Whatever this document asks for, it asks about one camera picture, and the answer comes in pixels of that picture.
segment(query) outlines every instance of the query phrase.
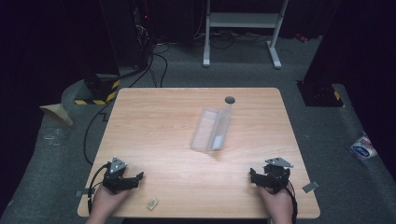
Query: dark background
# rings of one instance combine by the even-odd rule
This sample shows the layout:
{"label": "dark background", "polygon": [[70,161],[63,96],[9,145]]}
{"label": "dark background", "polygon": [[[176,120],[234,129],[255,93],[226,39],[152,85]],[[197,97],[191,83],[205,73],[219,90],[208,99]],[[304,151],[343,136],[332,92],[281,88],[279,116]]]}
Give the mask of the dark background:
{"label": "dark background", "polygon": [[[276,3],[270,1],[252,0],[249,5],[246,1],[224,2],[226,4],[213,1],[214,9],[276,8]],[[191,5],[200,6],[200,3],[198,0]],[[307,38],[324,35],[305,81],[346,86],[365,131],[395,177],[391,169],[396,139],[392,110],[396,97],[392,70],[396,63],[392,36],[396,30],[394,4],[384,0],[338,4],[331,0],[290,1],[280,35],[286,38],[296,34]],[[0,209],[3,211],[34,153],[43,117],[38,107],[58,104],[64,89],[81,80],[82,74],[76,62],[79,56],[69,48],[70,33],[66,29],[69,20],[62,1],[1,1],[0,10],[0,73],[5,100],[2,133],[6,134],[0,155],[3,177]],[[199,19],[195,16],[193,24]]]}

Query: table top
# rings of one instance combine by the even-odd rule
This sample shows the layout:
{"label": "table top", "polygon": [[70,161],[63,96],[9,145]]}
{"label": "table top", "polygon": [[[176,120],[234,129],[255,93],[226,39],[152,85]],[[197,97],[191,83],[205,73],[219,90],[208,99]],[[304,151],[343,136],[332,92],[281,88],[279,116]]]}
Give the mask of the table top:
{"label": "table top", "polygon": [[[205,107],[222,109],[235,99],[223,148],[192,150],[191,139]],[[141,88],[120,90],[87,187],[113,156],[128,163],[124,177],[145,176],[115,217],[266,218],[249,169],[263,174],[265,160],[292,163],[290,182],[297,218],[320,214],[304,161],[279,90],[275,88]],[[96,183],[103,180],[102,172]],[[155,198],[154,209],[147,208]],[[78,214],[88,215],[87,195]]]}

